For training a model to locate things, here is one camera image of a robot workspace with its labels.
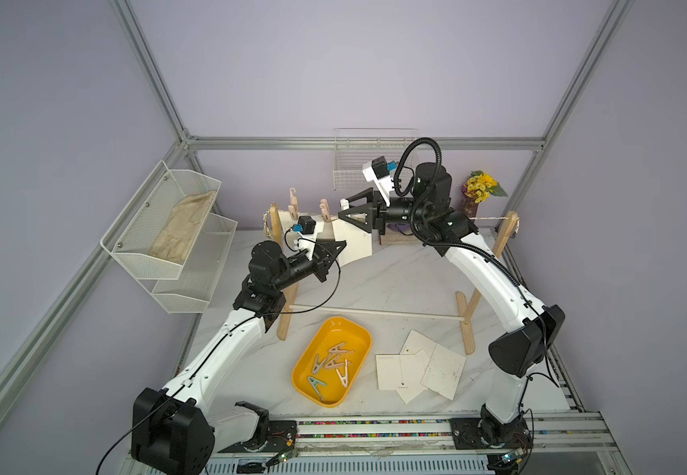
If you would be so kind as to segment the wooden clothesline rack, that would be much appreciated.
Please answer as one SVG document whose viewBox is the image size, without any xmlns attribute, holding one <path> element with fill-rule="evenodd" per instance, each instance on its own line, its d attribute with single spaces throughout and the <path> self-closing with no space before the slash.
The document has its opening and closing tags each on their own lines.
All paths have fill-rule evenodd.
<svg viewBox="0 0 687 475">
<path fill-rule="evenodd" d="M 268 237 L 275 241 L 275 243 L 284 243 L 282 239 L 283 231 L 283 217 L 288 215 L 289 219 L 292 217 L 290 212 L 279 211 L 278 205 L 273 203 L 269 210 L 264 214 L 264 231 L 267 233 Z M 511 211 L 506 217 L 502 219 L 503 223 L 501 225 L 500 231 L 497 233 L 495 243 L 493 245 L 492 253 L 495 257 L 501 257 L 504 249 L 507 247 L 508 241 L 513 237 L 513 234 L 519 231 L 520 227 L 520 216 L 516 211 Z M 460 292 L 455 292 L 455 297 L 457 301 L 457 316 L 441 317 L 438 314 L 428 314 L 428 312 L 418 312 L 415 310 L 418 303 L 418 296 L 428 295 L 428 287 L 426 284 L 428 282 L 428 277 L 438 275 L 437 271 L 434 274 L 430 274 L 427 270 L 420 270 L 418 273 L 411 273 L 408 271 L 407 264 L 420 264 L 419 259 L 422 257 L 427 257 L 428 251 L 417 251 L 416 245 L 408 245 L 410 249 L 408 251 L 414 251 L 410 255 L 395 255 L 396 251 L 378 251 L 375 253 L 375 264 L 372 264 L 372 256 L 368 259 L 359 259 L 357 261 L 351 261 L 347 266 L 342 266 L 345 268 L 347 273 L 345 273 L 345 285 L 344 296 L 359 295 L 356 302 L 364 299 L 365 301 L 372 301 L 374 303 L 377 300 L 382 306 L 382 309 L 360 309 L 354 306 L 356 302 L 351 297 L 347 306 L 339 306 L 341 308 L 345 307 L 347 309 L 353 310 L 343 310 L 343 312 L 354 313 L 364 312 L 365 314 L 378 314 L 378 315 L 392 315 L 396 316 L 397 313 L 401 312 L 402 318 L 426 318 L 426 319 L 450 319 L 452 321 L 459 322 L 459 328 L 461 332 L 462 342 L 464 345 L 465 354 L 470 355 L 476 350 L 475 336 L 472 328 L 472 318 L 475 314 L 478 305 L 481 302 L 482 294 L 479 290 L 474 290 L 472 296 L 468 299 L 466 296 Z M 406 285 L 412 282 L 411 287 L 408 287 L 410 292 L 407 290 L 398 290 L 397 287 L 401 288 L 400 285 Z M 291 312 L 298 312 L 300 315 L 301 310 L 290 310 L 292 306 L 296 305 L 296 299 L 299 291 L 298 283 L 292 284 L 288 289 L 284 291 L 286 296 L 286 304 L 283 314 L 280 317 L 277 336 L 279 340 L 286 340 L 290 326 L 291 326 Z M 413 310 L 404 309 L 393 310 L 393 305 L 388 304 L 387 300 L 391 297 L 399 297 L 407 299 L 410 308 Z"/>
</svg>

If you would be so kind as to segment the red edged wooden board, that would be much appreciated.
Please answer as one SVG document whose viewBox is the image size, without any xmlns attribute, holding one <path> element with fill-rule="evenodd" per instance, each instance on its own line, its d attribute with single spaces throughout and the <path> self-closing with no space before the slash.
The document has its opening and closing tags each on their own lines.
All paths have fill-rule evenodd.
<svg viewBox="0 0 687 475">
<path fill-rule="evenodd" d="M 378 236 L 380 245 L 419 245 L 421 242 L 414 236 L 405 236 L 399 232 L 387 230 Z"/>
</svg>

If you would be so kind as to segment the dark vase with yellow flowers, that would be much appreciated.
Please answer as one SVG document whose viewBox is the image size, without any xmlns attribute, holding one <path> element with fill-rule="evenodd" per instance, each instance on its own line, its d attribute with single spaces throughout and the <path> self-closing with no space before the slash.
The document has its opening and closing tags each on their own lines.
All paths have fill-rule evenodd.
<svg viewBox="0 0 687 475">
<path fill-rule="evenodd" d="M 490 197 L 507 197 L 508 193 L 490 174 L 474 170 L 460 187 L 462 211 L 468 218 L 476 218 L 478 207 Z"/>
</svg>

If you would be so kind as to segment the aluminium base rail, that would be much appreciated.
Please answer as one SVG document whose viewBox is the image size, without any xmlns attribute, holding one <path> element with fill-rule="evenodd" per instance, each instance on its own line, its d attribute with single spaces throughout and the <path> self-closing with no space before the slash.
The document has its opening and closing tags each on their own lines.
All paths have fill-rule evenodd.
<svg viewBox="0 0 687 475">
<path fill-rule="evenodd" d="M 193 474 L 628 474 L 598 413 L 523 416 L 482 445 L 470 414 L 269 420 L 248 446 L 197 452 Z"/>
</svg>

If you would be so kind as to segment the beige cloth in basket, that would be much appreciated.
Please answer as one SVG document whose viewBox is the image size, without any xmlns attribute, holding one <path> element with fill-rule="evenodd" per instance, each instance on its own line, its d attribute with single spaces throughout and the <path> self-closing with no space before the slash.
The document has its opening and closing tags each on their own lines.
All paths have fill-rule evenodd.
<svg viewBox="0 0 687 475">
<path fill-rule="evenodd" d="M 216 191 L 209 191 L 188 195 L 177 203 L 148 254 L 151 257 L 183 265 L 216 197 Z"/>
</svg>

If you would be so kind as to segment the teal clothespin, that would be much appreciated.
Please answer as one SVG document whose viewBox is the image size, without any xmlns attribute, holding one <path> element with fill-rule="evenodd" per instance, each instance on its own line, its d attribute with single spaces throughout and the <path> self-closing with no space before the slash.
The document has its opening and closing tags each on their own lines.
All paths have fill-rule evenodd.
<svg viewBox="0 0 687 475">
<path fill-rule="evenodd" d="M 325 398 L 321 392 L 321 387 L 327 387 L 327 383 L 315 378 L 315 376 L 308 376 L 307 381 L 320 399 L 321 402 L 325 402 Z"/>
</svg>

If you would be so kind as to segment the pink clothespin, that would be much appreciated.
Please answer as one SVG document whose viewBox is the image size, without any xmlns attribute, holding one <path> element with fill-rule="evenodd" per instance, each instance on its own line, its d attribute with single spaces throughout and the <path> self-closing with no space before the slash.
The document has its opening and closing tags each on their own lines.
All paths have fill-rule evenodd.
<svg viewBox="0 0 687 475">
<path fill-rule="evenodd" d="M 345 360 L 348 361 L 347 356 L 348 356 L 348 353 L 347 354 L 329 354 L 327 356 L 327 364 L 325 365 L 325 369 L 335 369 L 335 368 L 343 365 L 343 362 L 345 362 Z"/>
<path fill-rule="evenodd" d="M 347 354 L 349 352 L 350 350 L 345 347 L 345 342 L 341 342 L 329 348 L 329 354 Z"/>
<path fill-rule="evenodd" d="M 297 190 L 294 187 L 289 189 L 289 206 L 288 213 L 293 221 L 297 221 L 299 218 L 299 202 L 296 196 Z"/>
<path fill-rule="evenodd" d="M 331 209 L 329 209 L 329 202 L 327 199 L 322 199 L 320 202 L 321 216 L 326 223 L 331 223 L 333 221 L 333 216 L 331 215 Z"/>
</svg>

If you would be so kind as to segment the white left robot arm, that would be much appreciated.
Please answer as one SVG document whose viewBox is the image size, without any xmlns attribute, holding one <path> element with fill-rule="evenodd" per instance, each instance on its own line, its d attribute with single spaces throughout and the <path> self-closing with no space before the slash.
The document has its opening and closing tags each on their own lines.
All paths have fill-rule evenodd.
<svg viewBox="0 0 687 475">
<path fill-rule="evenodd" d="M 238 402 L 214 422 L 207 414 L 234 365 L 282 315 L 285 289 L 309 276 L 325 281 L 346 247 L 345 241 L 330 239 L 307 239 L 305 244 L 290 256 L 275 241 L 262 241 L 252 249 L 248 275 L 216 336 L 162 389 L 147 388 L 135 399 L 135 461 L 165 474 L 199 474 L 215 451 L 259 451 L 266 446 L 266 409 Z"/>
</svg>

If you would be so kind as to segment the white mesh shelf basket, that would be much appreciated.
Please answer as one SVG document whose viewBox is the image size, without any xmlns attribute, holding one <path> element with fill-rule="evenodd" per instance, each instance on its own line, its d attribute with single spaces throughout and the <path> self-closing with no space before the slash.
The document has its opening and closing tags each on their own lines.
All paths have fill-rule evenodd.
<svg viewBox="0 0 687 475">
<path fill-rule="evenodd" d="M 210 306 L 236 221 L 216 212 L 218 179 L 159 162 L 101 248 L 169 314 Z"/>
</svg>

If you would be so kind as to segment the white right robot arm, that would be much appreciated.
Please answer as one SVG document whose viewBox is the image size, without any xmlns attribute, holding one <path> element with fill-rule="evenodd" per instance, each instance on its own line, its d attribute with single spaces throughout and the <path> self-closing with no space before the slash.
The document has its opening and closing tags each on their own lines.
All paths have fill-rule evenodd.
<svg viewBox="0 0 687 475">
<path fill-rule="evenodd" d="M 489 303 L 504 332 L 489 345 L 495 363 L 490 394 L 473 429 L 457 427 L 455 439 L 469 447 L 502 448 L 521 440 L 523 398 L 533 368 L 547 357 L 564 312 L 535 297 L 487 246 L 474 222 L 450 206 L 452 178 L 442 164 L 437 141 L 411 142 L 398 161 L 383 156 L 366 162 L 362 174 L 369 189 L 347 198 L 339 219 L 367 233 L 384 234 L 403 224 L 469 279 Z"/>
</svg>

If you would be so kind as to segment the yellow plastic tray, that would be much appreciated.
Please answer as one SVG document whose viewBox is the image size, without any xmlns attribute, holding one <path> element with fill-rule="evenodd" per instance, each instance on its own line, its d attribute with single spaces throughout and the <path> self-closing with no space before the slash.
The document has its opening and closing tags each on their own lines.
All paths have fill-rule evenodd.
<svg viewBox="0 0 687 475">
<path fill-rule="evenodd" d="M 295 390 L 323 408 L 339 406 L 363 368 L 372 343 L 363 326 L 343 317 L 327 319 L 292 371 Z"/>
</svg>

